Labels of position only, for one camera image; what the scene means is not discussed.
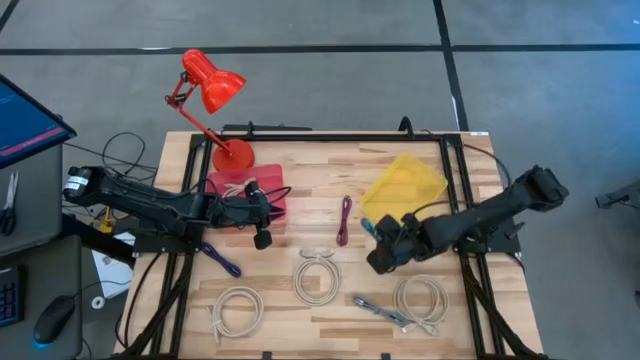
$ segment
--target lamp arm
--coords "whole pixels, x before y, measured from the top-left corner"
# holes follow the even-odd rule
[[[220,138],[216,136],[216,134],[213,133],[213,131],[209,130],[206,126],[204,126],[201,122],[199,122],[196,118],[194,118],[193,116],[191,116],[191,114],[184,110],[184,103],[191,96],[193,90],[195,90],[196,86],[198,85],[191,85],[191,87],[185,94],[180,95],[180,89],[182,88],[182,86],[184,86],[184,84],[188,82],[188,74],[186,72],[183,74],[184,75],[180,76],[178,85],[176,85],[175,89],[173,89],[173,93],[171,93],[171,95],[169,96],[166,96],[165,101],[167,102],[167,104],[169,104],[169,106],[178,110],[180,115],[184,116],[187,120],[189,120],[190,123],[195,125],[195,127],[197,127],[205,135],[207,135],[211,139],[211,141],[216,143],[216,145],[218,145],[219,147],[223,148],[227,152],[227,154],[229,154],[229,156],[233,155],[231,149],[227,145],[225,145],[224,142],[220,140]]]

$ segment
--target gray floor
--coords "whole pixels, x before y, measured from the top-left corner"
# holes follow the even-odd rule
[[[9,0],[0,0],[0,11]],[[640,43],[640,4],[606,0],[445,0],[452,43]],[[437,44],[423,0],[21,0],[0,48],[108,48],[291,44]],[[205,122],[393,129],[457,129],[440,53],[214,55],[248,79]],[[527,282],[547,354],[632,359],[640,352],[640,225],[630,208],[599,210],[593,197],[640,178],[638,52],[457,53],[471,130],[489,131],[515,176],[551,167],[571,196],[549,214],[522,216]],[[119,131],[140,133],[146,164],[168,130],[191,126],[163,103],[180,56],[4,56],[0,71],[100,151]],[[137,147],[123,141],[113,155]],[[66,149],[65,167],[99,159]],[[86,283],[95,269],[85,256]],[[87,294],[91,299],[95,293]],[[109,354],[123,299],[87,309],[85,337]]]

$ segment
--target lamp base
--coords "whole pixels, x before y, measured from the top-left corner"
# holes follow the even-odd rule
[[[239,139],[224,142],[231,149],[232,155],[221,147],[213,151],[213,167],[217,171],[247,169],[253,166],[255,155],[251,145]]]

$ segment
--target monitor screen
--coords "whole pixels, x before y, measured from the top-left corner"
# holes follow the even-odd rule
[[[0,169],[73,136],[72,128],[0,75]]]

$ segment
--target desk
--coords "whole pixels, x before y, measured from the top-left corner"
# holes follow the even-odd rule
[[[156,179],[157,187],[180,191],[191,134],[167,134]],[[462,134],[462,140],[492,151],[486,135],[465,133]],[[455,253],[448,252],[421,263],[412,261],[384,276],[377,275],[365,261],[375,243],[359,225],[362,217],[361,196],[402,152],[411,153],[442,172],[438,145],[371,141],[278,141],[253,142],[251,145],[256,154],[256,165],[278,163],[283,167],[285,185],[293,188],[287,197],[287,218],[282,223],[272,224],[273,245],[263,251],[254,248],[253,229],[205,231],[204,240],[214,244],[221,254],[238,264],[243,277],[233,279],[218,263],[203,254],[196,254],[180,358],[260,358],[263,351],[272,351],[274,358],[371,359],[379,358],[381,353],[391,353],[394,358],[475,358],[460,263]],[[450,150],[450,158],[455,159],[453,150]],[[465,150],[465,158],[476,201],[501,191],[493,159],[472,149]],[[455,161],[452,161],[452,169],[455,173],[455,189],[461,199],[463,192]],[[292,292],[292,273],[301,261],[298,251],[301,247],[336,248],[341,201],[345,195],[350,195],[354,203],[348,221],[349,244],[337,248],[333,258],[343,273],[340,293],[331,304],[310,308],[300,303]],[[442,199],[447,199],[446,192]],[[428,211],[431,214],[448,213],[449,208],[448,205],[434,206]],[[132,289],[136,288],[152,257],[146,255],[137,260]],[[131,320],[131,340],[157,309],[166,257],[161,256],[142,286]],[[487,260],[498,309],[525,344],[541,352],[522,270],[506,255],[489,254]],[[306,288],[320,291],[328,288],[328,275],[322,270],[314,270],[307,272]],[[450,294],[451,306],[444,323],[439,327],[440,337],[429,337],[422,331],[403,334],[397,326],[351,303],[351,295],[357,293],[380,306],[390,307],[391,294],[398,281],[416,274],[429,274],[437,278]],[[265,302],[263,322],[252,336],[223,338],[218,347],[214,342],[208,312],[222,291],[236,285],[250,286],[262,295]],[[127,299],[125,314],[132,293]],[[409,303],[419,304],[419,296],[410,296]],[[242,328],[249,321],[253,310],[245,301],[234,299],[228,303],[224,311],[226,323]],[[482,310],[480,313],[486,348],[493,352],[488,320]],[[172,311],[164,329],[162,352],[169,349],[173,319]],[[120,346],[116,346],[116,352],[121,350]]]

